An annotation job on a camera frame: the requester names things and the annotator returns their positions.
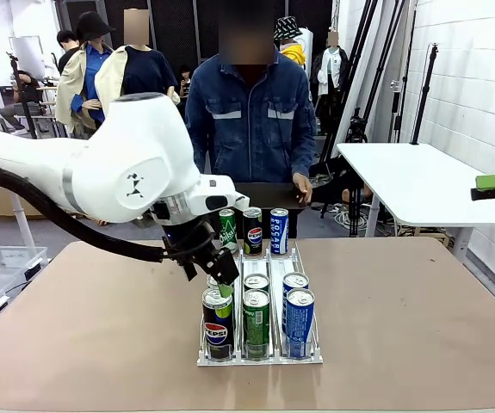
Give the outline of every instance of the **hand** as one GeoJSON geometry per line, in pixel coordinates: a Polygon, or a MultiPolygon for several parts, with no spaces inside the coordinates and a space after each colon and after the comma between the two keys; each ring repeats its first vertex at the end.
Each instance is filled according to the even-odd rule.
{"type": "Polygon", "coordinates": [[[83,102],[83,109],[98,110],[101,108],[102,104],[97,99],[90,99],[89,101],[83,102]]]}
{"type": "Polygon", "coordinates": [[[302,195],[297,196],[299,203],[305,202],[306,204],[309,204],[312,199],[312,184],[308,178],[297,172],[293,175],[293,183],[302,193],[302,195]]]}

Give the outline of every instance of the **clear plastic tray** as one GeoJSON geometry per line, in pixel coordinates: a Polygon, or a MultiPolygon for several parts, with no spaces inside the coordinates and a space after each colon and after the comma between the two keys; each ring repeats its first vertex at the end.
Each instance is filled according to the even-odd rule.
{"type": "Polygon", "coordinates": [[[314,364],[323,363],[321,349],[319,346],[318,323],[316,320],[316,309],[318,298],[315,302],[314,320],[312,328],[312,342],[306,349],[306,358],[288,358],[288,345],[285,334],[282,332],[282,295],[283,277],[285,274],[299,272],[304,274],[305,270],[300,259],[299,248],[293,243],[290,256],[275,256],[266,249],[264,256],[245,256],[243,250],[239,251],[236,264],[239,269],[239,277],[234,284],[236,329],[234,331],[235,349],[232,357],[226,361],[213,361],[209,358],[207,344],[205,341],[205,330],[203,316],[200,325],[200,350],[197,360],[198,366],[259,366],[268,364],[314,364]],[[268,358],[260,361],[250,360],[246,357],[246,349],[243,339],[243,312],[242,299],[244,293],[243,279],[249,274],[266,274],[270,278],[270,343],[268,358]]]}

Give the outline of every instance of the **blue soda can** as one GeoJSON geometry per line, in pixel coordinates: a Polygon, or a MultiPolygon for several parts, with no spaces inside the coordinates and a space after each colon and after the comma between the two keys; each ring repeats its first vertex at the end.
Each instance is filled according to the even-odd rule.
{"type": "Polygon", "coordinates": [[[305,359],[310,356],[312,325],[314,324],[314,294],[305,288],[294,288],[288,293],[286,313],[286,343],[288,357],[305,359]]]}
{"type": "Polygon", "coordinates": [[[282,331],[285,333],[286,326],[286,303],[288,294],[294,288],[308,288],[308,277],[302,273],[289,273],[283,277],[283,300],[282,300],[282,331]]]}
{"type": "Polygon", "coordinates": [[[287,254],[288,237],[289,212],[287,209],[275,208],[270,211],[270,252],[287,254]]]}

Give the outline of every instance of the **tabletop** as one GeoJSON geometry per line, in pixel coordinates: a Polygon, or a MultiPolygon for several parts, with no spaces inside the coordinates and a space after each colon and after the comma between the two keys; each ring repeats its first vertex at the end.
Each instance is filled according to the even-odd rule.
{"type": "Polygon", "coordinates": [[[438,242],[298,246],[324,364],[198,367],[205,276],[72,243],[0,316],[0,409],[495,408],[495,298],[438,242]]]}
{"type": "Polygon", "coordinates": [[[339,152],[401,224],[495,225],[495,200],[471,200],[484,175],[431,145],[338,144],[339,152]]]}

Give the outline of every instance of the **blue jacket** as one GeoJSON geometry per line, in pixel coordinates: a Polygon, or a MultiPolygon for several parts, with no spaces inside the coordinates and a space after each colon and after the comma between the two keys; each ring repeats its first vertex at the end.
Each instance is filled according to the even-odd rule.
{"type": "Polygon", "coordinates": [[[234,65],[214,56],[192,77],[186,125],[195,164],[235,182],[291,182],[308,176],[316,120],[302,68],[275,50],[274,63],[251,91],[234,65]]]}

